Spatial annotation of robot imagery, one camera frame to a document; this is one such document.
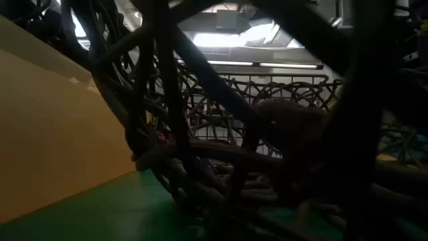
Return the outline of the pale greyish microfiber towel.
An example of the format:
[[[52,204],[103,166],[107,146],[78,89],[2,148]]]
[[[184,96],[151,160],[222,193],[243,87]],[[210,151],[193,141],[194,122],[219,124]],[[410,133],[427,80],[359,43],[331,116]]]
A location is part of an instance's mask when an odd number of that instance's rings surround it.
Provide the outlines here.
[[[310,198],[312,178],[324,165],[321,140],[328,115],[283,98],[260,102],[255,111],[274,123],[284,138],[272,184],[280,201],[296,206]]]

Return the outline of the long white light strip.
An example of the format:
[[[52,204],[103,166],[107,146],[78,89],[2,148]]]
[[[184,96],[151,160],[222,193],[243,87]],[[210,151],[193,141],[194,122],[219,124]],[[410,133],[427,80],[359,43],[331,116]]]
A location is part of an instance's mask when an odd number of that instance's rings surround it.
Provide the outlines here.
[[[238,61],[220,61],[208,60],[208,63],[216,66],[245,66],[245,67],[262,67],[262,68],[286,68],[286,69],[306,69],[321,70],[322,64],[293,64],[293,63],[272,63],[272,62],[238,62]]]

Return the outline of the green table mat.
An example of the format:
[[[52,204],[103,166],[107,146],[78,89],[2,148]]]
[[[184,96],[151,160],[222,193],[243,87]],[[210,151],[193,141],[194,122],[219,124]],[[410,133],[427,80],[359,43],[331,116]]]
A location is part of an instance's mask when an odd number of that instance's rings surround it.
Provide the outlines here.
[[[0,224],[0,241],[207,241],[149,172],[131,172]]]

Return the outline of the tan plastic bin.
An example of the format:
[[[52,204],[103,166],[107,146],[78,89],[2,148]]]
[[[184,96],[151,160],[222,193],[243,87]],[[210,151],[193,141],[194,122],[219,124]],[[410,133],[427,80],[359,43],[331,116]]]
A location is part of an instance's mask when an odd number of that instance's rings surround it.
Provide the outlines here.
[[[90,73],[0,15],[0,225],[132,170]]]

